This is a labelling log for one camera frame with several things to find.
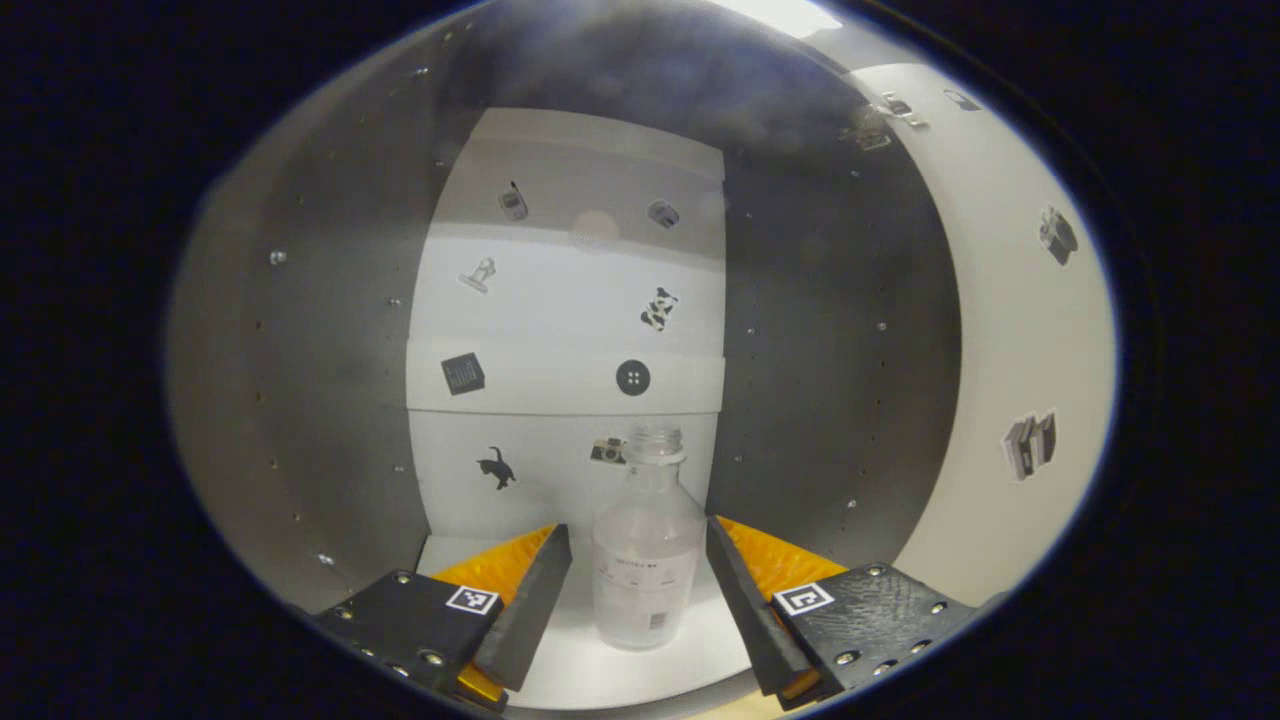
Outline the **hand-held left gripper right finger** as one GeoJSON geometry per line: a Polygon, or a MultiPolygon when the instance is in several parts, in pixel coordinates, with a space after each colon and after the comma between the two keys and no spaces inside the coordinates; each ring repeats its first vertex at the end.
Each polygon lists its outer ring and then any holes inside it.
{"type": "Polygon", "coordinates": [[[867,691],[986,620],[984,605],[888,562],[846,568],[719,515],[707,557],[756,684],[783,711],[867,691]]]}

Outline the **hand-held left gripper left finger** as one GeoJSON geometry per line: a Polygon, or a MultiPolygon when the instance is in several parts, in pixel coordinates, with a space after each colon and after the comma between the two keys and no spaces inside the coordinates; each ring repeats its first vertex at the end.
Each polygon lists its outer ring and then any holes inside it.
{"type": "Polygon", "coordinates": [[[568,527],[552,524],[433,574],[389,571],[308,620],[429,693],[500,714],[524,687],[572,562],[568,527]]]}

